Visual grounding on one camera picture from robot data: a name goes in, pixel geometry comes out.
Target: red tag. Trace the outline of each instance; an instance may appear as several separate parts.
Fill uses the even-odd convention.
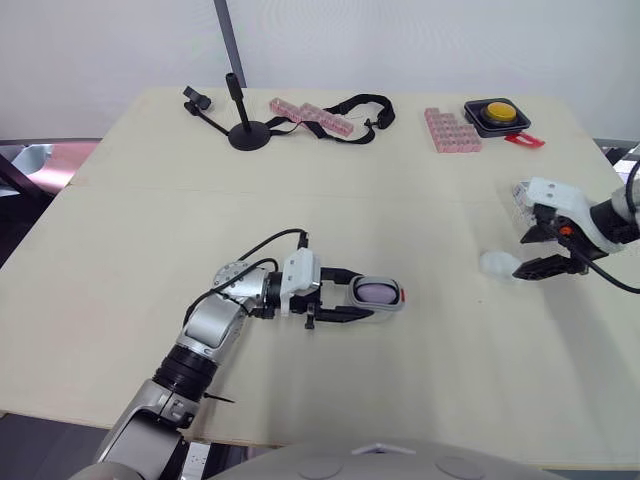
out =
[[[516,133],[514,135],[507,135],[504,137],[507,142],[515,143],[516,145],[522,145],[523,147],[528,148],[540,148],[546,142],[540,140],[539,138],[532,137],[531,135],[527,135],[526,133]]]

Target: wooden table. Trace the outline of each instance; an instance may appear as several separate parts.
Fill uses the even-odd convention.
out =
[[[237,123],[227,93],[207,93],[216,121]],[[326,106],[351,94],[248,90],[250,117],[270,118],[274,96]],[[144,93],[0,271],[0,410],[111,426],[216,270],[300,226],[324,265],[398,279],[407,308],[313,332],[296,316],[248,322],[210,388],[237,403],[204,401],[193,438],[383,435],[640,466],[637,297],[595,274],[503,284],[478,269],[487,250],[550,252],[518,243],[516,182],[542,176],[602,201],[620,179],[556,100],[513,98],[547,141],[538,151],[487,139],[480,153],[437,154],[424,108],[459,114],[474,96],[390,97],[396,122],[367,146],[299,128],[239,152],[183,109],[181,89]],[[600,263],[632,282],[638,262],[632,245]]]

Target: black cable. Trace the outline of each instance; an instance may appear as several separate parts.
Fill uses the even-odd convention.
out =
[[[627,207],[629,208],[629,212],[632,216],[635,216],[638,208],[636,204],[633,203],[633,181],[636,178],[636,174],[638,173],[638,169],[640,169],[640,160],[636,162],[631,171],[629,172],[629,177],[627,178],[627,184],[624,188],[624,196],[627,200]]]
[[[271,263],[273,264],[273,266],[275,267],[275,271],[277,272],[278,270],[280,270],[280,266],[278,265],[278,262],[273,259],[273,258],[263,258],[262,260],[258,260],[255,263],[252,263],[251,265],[249,265],[247,268],[245,268],[243,271],[241,271],[239,274],[237,274],[235,277],[231,278],[230,280],[227,280],[226,282],[224,282],[221,285],[218,285],[215,288],[212,288],[210,290],[207,290],[206,292],[204,292],[202,295],[200,295],[198,298],[196,298],[193,303],[191,305],[189,305],[189,308],[187,308],[187,311],[184,314],[184,320],[182,321],[182,326],[184,327],[187,322],[189,321],[189,318],[191,317],[191,315],[193,315],[194,310],[196,309],[196,307],[200,304],[200,302],[202,302],[205,298],[210,297],[211,295],[214,295],[216,293],[221,293],[222,290],[224,290],[225,288],[227,288],[229,285],[231,285],[232,283],[235,283],[236,281],[238,281],[240,278],[244,277],[247,273],[252,272],[253,270],[255,270],[256,268],[258,268],[260,265],[265,264],[265,263]],[[232,298],[226,298],[225,300],[231,300],[231,301],[235,301]]]
[[[221,127],[220,125],[218,125],[216,122],[214,122],[213,120],[211,120],[209,117],[207,117],[204,113],[202,113],[200,110],[197,111],[196,115],[198,117],[200,117],[201,119],[203,119],[205,122],[207,122],[209,125],[211,125],[213,128],[215,128],[216,130],[218,130],[219,132],[222,132],[224,135],[229,136],[229,130],[225,130],[223,127]]]
[[[268,243],[273,242],[276,238],[280,238],[280,237],[282,237],[284,235],[288,235],[290,233],[299,233],[300,234],[300,239],[298,240],[298,248],[303,248],[303,247],[306,248],[309,245],[309,234],[305,230],[303,230],[301,228],[288,228],[288,229],[282,230],[281,232],[278,232],[278,233],[276,233],[274,235],[271,235],[269,238],[267,238],[263,242],[260,242],[258,245],[256,245],[251,250],[249,250],[247,253],[245,253],[240,258],[238,258],[238,260],[244,260],[247,257],[250,257],[251,255],[256,253],[258,250],[260,250],[262,247],[267,245]]]
[[[602,269],[599,265],[597,265],[593,260],[591,260],[589,257],[587,257],[584,253],[582,253],[582,251],[580,251],[580,249],[576,248],[573,245],[573,243],[571,242],[571,240],[569,240],[565,236],[561,235],[560,233],[556,232],[548,224],[541,223],[540,226],[547,233],[549,233],[550,235],[553,235],[558,240],[558,243],[560,245],[562,245],[563,247],[567,248],[578,260],[580,260],[581,262],[585,263],[590,268],[592,268],[594,272],[596,272],[598,275],[600,275],[602,278],[604,278],[607,282],[615,285],[618,288],[621,288],[622,290],[624,290],[626,292],[640,294],[640,288],[631,287],[631,286],[627,285],[626,283],[622,283],[617,278],[611,276],[604,269]]]

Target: pink building block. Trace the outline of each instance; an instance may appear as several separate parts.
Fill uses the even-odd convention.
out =
[[[274,98],[269,102],[271,111],[277,115],[287,117],[294,123],[300,123],[303,120],[310,120],[318,122],[327,130],[339,133],[345,137],[351,135],[353,132],[353,124],[346,121],[342,117],[333,115],[321,108],[305,103],[301,107],[285,102],[281,98]]]
[[[273,113],[281,117],[287,117],[293,123],[300,123],[302,121],[300,109],[289,102],[285,102],[281,98],[276,97],[271,100],[269,107]]]
[[[453,113],[440,113],[438,108],[424,111],[433,143],[438,153],[479,152],[482,142],[471,124],[458,125]]]

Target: gray floor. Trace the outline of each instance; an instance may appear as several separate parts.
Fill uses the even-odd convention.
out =
[[[7,415],[0,419],[0,479],[66,480],[91,463],[106,430]],[[639,480],[638,472],[556,471],[571,480]]]

